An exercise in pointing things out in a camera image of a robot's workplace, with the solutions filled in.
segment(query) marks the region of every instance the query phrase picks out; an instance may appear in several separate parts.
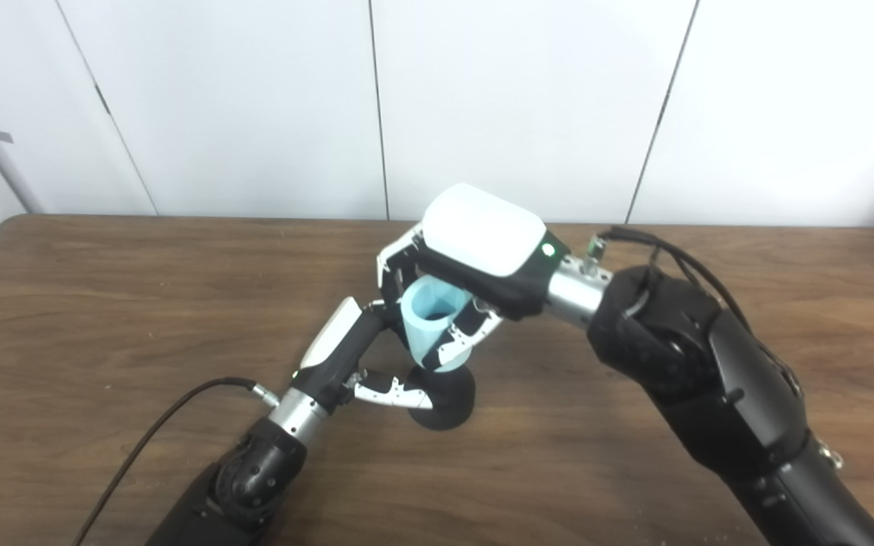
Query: black round base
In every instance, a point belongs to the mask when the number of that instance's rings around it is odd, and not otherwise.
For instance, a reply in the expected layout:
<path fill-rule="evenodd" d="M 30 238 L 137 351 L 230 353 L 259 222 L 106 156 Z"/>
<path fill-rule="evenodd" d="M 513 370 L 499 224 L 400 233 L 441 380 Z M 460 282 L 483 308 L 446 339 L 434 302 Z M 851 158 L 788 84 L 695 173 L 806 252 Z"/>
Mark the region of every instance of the black round base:
<path fill-rule="evenodd" d="M 474 375 L 467 366 L 435 372 L 414 366 L 407 376 L 406 388 L 422 388 L 430 396 L 434 409 L 412 409 L 410 417 L 431 431 L 450 431 L 464 424 L 474 411 L 476 391 Z"/>

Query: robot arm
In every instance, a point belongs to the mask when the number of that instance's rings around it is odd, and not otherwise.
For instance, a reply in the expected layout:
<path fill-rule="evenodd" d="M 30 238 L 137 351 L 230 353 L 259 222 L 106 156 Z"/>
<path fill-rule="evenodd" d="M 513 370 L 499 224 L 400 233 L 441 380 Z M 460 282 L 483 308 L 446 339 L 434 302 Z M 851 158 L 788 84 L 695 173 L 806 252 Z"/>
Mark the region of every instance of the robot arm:
<path fill-rule="evenodd" d="M 373 307 L 348 297 L 339 305 L 292 374 L 271 412 L 188 486 L 155 530 L 148 546 L 249 546 L 268 528 L 288 485 L 302 470 L 309 443 L 333 412 L 354 398 L 430 410 L 427 393 L 358 363 L 384 328 Z"/>
<path fill-rule="evenodd" d="M 652 263 L 603 270 L 602 252 L 617 239 L 666 249 L 687 280 Z M 701 288 L 690 264 L 728 308 Z M 687 452 L 724 480 L 772 545 L 874 546 L 874 519 L 838 479 L 840 457 L 811 432 L 794 373 L 753 337 L 722 284 L 680 249 L 614 229 L 578 259 L 535 215 L 461 184 L 379 256 L 384 307 L 394 309 L 417 279 L 415 265 L 475 296 L 424 360 L 428 369 L 479 343 L 501 318 L 548 312 L 586 331 L 600 360 L 644 388 Z"/>

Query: brown wooden surface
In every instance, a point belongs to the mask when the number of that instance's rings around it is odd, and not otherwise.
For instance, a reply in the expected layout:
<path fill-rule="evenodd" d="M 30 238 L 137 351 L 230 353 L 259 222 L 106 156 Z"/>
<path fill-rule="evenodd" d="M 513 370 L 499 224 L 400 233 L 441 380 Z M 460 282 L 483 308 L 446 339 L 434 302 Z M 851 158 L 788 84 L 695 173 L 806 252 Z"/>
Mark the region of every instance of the brown wooden surface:
<path fill-rule="evenodd" d="M 406 224 L 18 217 L 0 228 L 0 544 L 69 542 L 136 440 L 215 376 L 281 391 Z M 580 249 L 594 227 L 556 225 Z M 658 227 L 731 288 L 794 366 L 815 430 L 874 512 L 874 229 Z M 614 246 L 606 265 L 639 262 Z M 762 544 L 635 384 L 553 318 L 471 357 L 455 431 L 355 402 L 313 442 L 279 544 Z M 382 336 L 365 366 L 409 357 Z M 87 543 L 139 544 L 263 408 L 219 388 L 168 422 Z"/>

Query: blue cup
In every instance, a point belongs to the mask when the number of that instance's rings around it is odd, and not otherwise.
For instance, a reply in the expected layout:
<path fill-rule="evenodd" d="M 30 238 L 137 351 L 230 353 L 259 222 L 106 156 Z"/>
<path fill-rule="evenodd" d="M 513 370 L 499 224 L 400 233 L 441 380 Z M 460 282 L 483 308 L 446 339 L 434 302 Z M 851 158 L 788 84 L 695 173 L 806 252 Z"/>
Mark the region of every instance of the blue cup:
<path fill-rule="evenodd" d="M 403 315 L 410 355 L 418 366 L 423 366 L 423 357 L 430 352 L 441 334 L 447 331 L 448 326 L 469 301 L 471 294 L 468 291 L 429 275 L 420 277 L 403 292 L 400 313 Z M 458 369 L 468 356 L 471 356 L 470 348 L 436 371 Z"/>

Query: small label on wall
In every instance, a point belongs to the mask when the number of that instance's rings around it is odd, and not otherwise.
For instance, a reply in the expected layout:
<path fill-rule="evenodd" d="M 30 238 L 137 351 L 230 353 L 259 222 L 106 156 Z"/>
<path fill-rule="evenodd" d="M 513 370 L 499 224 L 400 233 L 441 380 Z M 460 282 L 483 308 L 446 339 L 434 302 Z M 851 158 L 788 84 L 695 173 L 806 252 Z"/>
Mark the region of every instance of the small label on wall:
<path fill-rule="evenodd" d="M 11 138 L 11 134 L 0 131 L 0 140 L 2 142 L 8 142 L 9 144 L 13 144 L 13 139 Z"/>

